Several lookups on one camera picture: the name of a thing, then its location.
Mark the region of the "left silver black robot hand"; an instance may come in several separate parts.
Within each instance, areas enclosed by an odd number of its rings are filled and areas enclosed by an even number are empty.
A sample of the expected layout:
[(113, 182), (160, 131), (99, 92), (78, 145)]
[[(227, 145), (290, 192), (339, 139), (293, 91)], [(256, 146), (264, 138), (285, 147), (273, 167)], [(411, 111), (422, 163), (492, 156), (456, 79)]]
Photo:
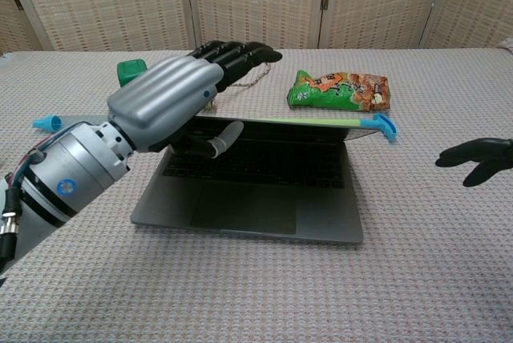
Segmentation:
[(107, 100), (109, 121), (132, 150), (158, 152), (227, 87), (282, 53), (261, 42), (211, 41), (149, 67)]

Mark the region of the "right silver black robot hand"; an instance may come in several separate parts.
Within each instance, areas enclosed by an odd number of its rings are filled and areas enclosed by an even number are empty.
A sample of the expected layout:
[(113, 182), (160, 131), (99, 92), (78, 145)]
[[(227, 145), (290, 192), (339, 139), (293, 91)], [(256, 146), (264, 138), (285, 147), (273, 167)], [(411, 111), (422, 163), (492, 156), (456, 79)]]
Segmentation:
[(442, 151), (435, 165), (456, 167), (467, 162), (477, 163), (477, 166), (464, 179), (463, 187), (487, 182), (497, 173), (512, 169), (512, 139), (480, 138), (461, 143)]

